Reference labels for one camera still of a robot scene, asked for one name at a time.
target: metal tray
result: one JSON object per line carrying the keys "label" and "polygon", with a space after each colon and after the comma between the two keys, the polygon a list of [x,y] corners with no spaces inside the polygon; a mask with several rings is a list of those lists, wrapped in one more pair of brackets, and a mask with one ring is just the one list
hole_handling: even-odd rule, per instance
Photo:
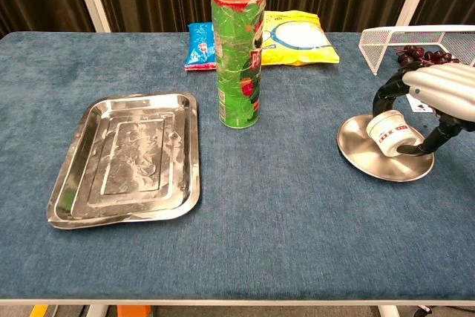
{"label": "metal tray", "polygon": [[[338,130],[338,148],[352,165],[373,177],[395,182],[418,180],[430,172],[434,162],[433,153],[423,156],[385,156],[366,133],[372,118],[372,114],[357,115],[341,124]],[[416,129],[410,129],[422,143],[424,136]]]}
{"label": "metal tray", "polygon": [[101,99],[85,111],[47,207],[60,229],[184,215],[200,195],[188,93]]}

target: blue tablecloth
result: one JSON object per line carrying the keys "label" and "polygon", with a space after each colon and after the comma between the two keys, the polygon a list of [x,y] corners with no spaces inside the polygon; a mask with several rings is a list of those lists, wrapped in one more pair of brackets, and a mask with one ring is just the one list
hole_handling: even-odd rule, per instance
{"label": "blue tablecloth", "polygon": [[[388,53],[374,77],[358,33],[328,37],[339,65],[263,69],[261,118],[245,130],[218,120],[214,72],[183,70],[187,33],[3,38],[0,298],[475,298],[475,134],[443,146],[416,182],[354,169],[338,127],[370,111],[398,64]],[[199,102],[200,204],[173,221],[50,226],[85,108],[173,90]],[[396,108],[423,134],[437,123],[405,98]]]}

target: paper cup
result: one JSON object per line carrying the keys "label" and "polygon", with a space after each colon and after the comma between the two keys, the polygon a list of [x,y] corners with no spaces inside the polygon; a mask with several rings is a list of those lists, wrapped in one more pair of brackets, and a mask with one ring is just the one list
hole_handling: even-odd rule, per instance
{"label": "paper cup", "polygon": [[374,117],[367,125],[366,132],[388,157],[400,155],[401,145],[415,145],[418,141],[410,126],[399,111],[385,111]]}

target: table leg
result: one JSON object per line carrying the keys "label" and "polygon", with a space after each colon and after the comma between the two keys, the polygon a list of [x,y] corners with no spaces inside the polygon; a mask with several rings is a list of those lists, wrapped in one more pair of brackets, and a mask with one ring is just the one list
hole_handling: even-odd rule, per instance
{"label": "table leg", "polygon": [[392,304],[383,304],[378,306],[381,317],[399,317],[398,307]]}
{"label": "table leg", "polygon": [[45,317],[47,309],[47,304],[36,304],[31,310],[30,317]]}
{"label": "table leg", "polygon": [[117,317],[149,317],[151,315],[151,306],[149,305],[117,305]]}
{"label": "table leg", "polygon": [[107,304],[92,304],[89,306],[86,317],[106,317],[109,306]]}

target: green chip can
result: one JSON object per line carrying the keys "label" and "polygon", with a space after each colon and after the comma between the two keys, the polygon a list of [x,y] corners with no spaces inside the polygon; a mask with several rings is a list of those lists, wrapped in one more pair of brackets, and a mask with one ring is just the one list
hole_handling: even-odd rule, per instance
{"label": "green chip can", "polygon": [[221,122],[247,128],[259,118],[266,0],[211,0]]}

